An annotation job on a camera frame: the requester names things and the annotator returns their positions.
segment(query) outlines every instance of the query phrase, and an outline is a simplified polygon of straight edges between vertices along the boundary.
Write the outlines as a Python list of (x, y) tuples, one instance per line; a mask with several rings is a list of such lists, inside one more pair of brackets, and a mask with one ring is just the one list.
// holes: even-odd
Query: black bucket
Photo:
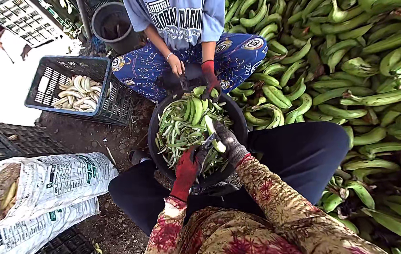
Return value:
[[(167, 167), (166, 161), (163, 159), (161, 154), (158, 154), (158, 147), (155, 144), (155, 137), (157, 136), (157, 132), (159, 129), (159, 120), (158, 114), (161, 115), (164, 108), (169, 105), (169, 103), (179, 100), (183, 92), (180, 92), (176, 95), (169, 95), (167, 96), (158, 106), (153, 110), (152, 118), (150, 119), (148, 135), (147, 135), (147, 142), (148, 147), (150, 150), (150, 155), (152, 156), (153, 161), (157, 165), (157, 168), (167, 176), (172, 181), (175, 181), (175, 172), (172, 169)], [(246, 119), (244, 118), (243, 112), (241, 111), (240, 107), (234, 102), (230, 96), (226, 95), (225, 93), (221, 93), (219, 98), (219, 102), (226, 102), (223, 106), (224, 110), (227, 111), (230, 119), (233, 121), (232, 130), (237, 140), (246, 146), (247, 144), (247, 125)], [(228, 176), (231, 175), (235, 171), (234, 167), (231, 164), (228, 164), (226, 168), (221, 172), (220, 170), (214, 172), (212, 175), (208, 176), (206, 179), (203, 177), (199, 177), (199, 184), (200, 186), (206, 188), (213, 184), (216, 184)]]
[(92, 17), (95, 36), (124, 55), (139, 43), (139, 35), (133, 30), (123, 3), (111, 2), (100, 6)]

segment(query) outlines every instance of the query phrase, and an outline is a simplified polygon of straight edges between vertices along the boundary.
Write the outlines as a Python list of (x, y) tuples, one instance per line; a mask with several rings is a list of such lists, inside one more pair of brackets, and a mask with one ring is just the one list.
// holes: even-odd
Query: floral patterned sleeve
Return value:
[(303, 253), (385, 253), (312, 205), (254, 157), (246, 156), (236, 171), (275, 233)]
[(148, 239), (146, 254), (175, 253), (183, 220), (186, 216), (186, 202), (173, 196), (165, 201), (164, 210), (158, 215), (156, 225)]

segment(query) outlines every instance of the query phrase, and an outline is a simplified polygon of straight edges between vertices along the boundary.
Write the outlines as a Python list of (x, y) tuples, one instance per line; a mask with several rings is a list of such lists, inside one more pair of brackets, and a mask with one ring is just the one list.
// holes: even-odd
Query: gray work glove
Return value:
[(229, 163), (231, 163), (235, 168), (237, 163), (240, 162), (249, 152), (246, 150), (246, 147), (238, 142), (237, 137), (231, 131), (226, 129), (224, 124), (215, 121), (214, 128), (218, 136), (221, 138), (221, 142), (226, 146), (225, 155)]

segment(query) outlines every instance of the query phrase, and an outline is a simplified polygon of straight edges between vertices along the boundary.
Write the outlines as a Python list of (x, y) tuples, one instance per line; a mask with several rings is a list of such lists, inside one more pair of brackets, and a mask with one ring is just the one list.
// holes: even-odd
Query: dirt ground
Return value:
[[(131, 166), (128, 153), (133, 149), (147, 150), (147, 128), (155, 104), (137, 99), (132, 120), (126, 127), (92, 123), (43, 112), (36, 125), (69, 148), (73, 153), (101, 152), (116, 161), (119, 172)], [(79, 223), (77, 228), (93, 243), (98, 243), (104, 254), (144, 253), (147, 236), (112, 201), (109, 194), (99, 197), (100, 215)]]

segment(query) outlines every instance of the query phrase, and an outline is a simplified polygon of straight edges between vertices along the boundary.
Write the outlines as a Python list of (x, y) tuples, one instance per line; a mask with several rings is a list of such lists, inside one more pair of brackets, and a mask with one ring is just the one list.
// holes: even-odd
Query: blue patterned pants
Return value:
[[(214, 69), (219, 72), (225, 93), (244, 82), (265, 58), (268, 47), (257, 35), (223, 33), (216, 43)], [(202, 63), (202, 46), (197, 44), (186, 50), (174, 51), (184, 63)], [(125, 85), (153, 102), (160, 102), (166, 90), (155, 84), (158, 76), (171, 67), (151, 42), (113, 60), (114, 75)]]

